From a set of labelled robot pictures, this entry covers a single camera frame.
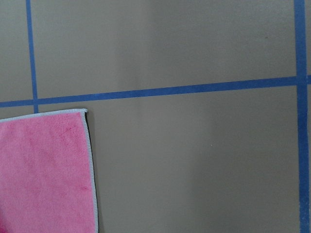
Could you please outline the pink and grey towel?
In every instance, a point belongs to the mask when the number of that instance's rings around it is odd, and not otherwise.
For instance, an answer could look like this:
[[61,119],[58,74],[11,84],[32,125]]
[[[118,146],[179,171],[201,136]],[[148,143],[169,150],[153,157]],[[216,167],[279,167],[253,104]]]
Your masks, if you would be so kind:
[[67,109],[1,120],[1,232],[98,232],[86,114]]

